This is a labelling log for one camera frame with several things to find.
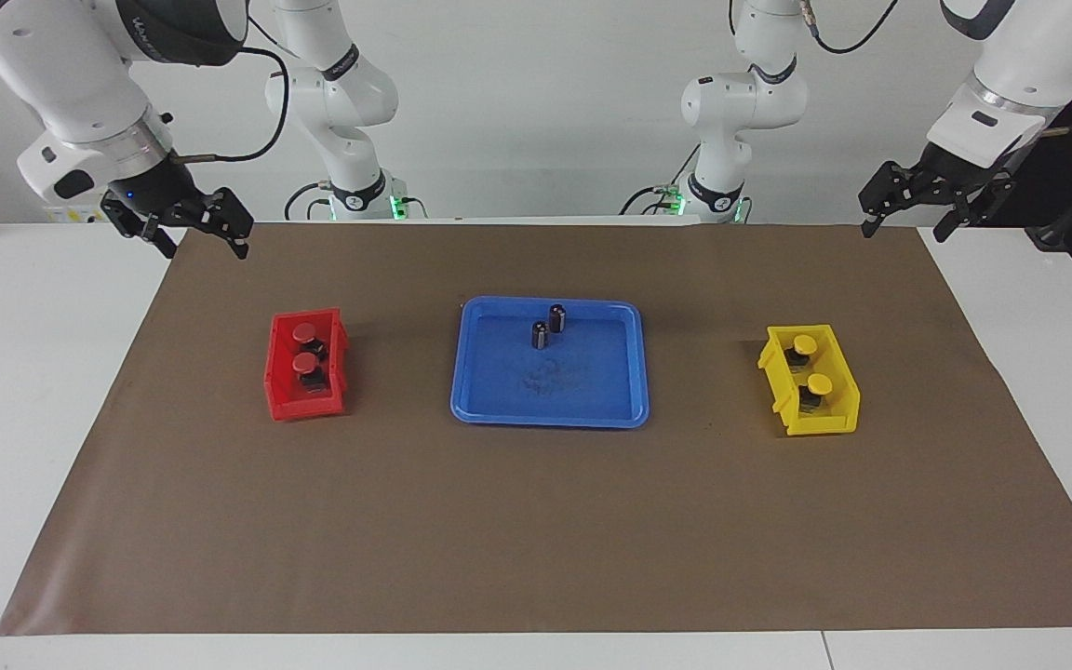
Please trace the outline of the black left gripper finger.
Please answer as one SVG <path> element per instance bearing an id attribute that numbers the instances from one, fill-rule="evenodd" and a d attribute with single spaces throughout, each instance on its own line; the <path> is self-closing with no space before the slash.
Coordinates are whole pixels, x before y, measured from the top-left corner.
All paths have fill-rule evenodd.
<path id="1" fill-rule="evenodd" d="M 1012 178 L 994 178 L 976 194 L 973 199 L 965 194 L 954 195 L 950 209 L 932 228 L 934 240 L 944 243 L 954 232 L 966 226 L 991 224 L 1012 194 Z"/>
<path id="2" fill-rule="evenodd" d="M 858 194 L 861 212 L 864 213 L 860 225 L 864 238 L 875 236 L 885 217 L 912 207 L 909 169 L 894 161 L 885 161 L 867 180 Z"/>

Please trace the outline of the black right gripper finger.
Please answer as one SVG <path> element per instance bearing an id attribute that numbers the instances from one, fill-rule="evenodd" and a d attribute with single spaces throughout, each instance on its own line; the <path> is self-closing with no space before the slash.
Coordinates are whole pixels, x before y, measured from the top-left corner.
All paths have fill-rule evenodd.
<path id="1" fill-rule="evenodd" d="M 218 188 L 213 194 L 200 199 L 203 213 L 195 229 L 219 238 L 230 248 L 235 257 L 245 260 L 249 255 L 248 238 L 254 228 L 254 217 L 230 188 Z"/>
<path id="2" fill-rule="evenodd" d="M 158 224 L 157 218 L 137 215 L 122 200 L 103 199 L 102 212 L 111 222 L 115 230 L 124 238 L 139 238 L 160 251 L 163 258 L 172 260 L 178 250 L 173 238 Z"/>

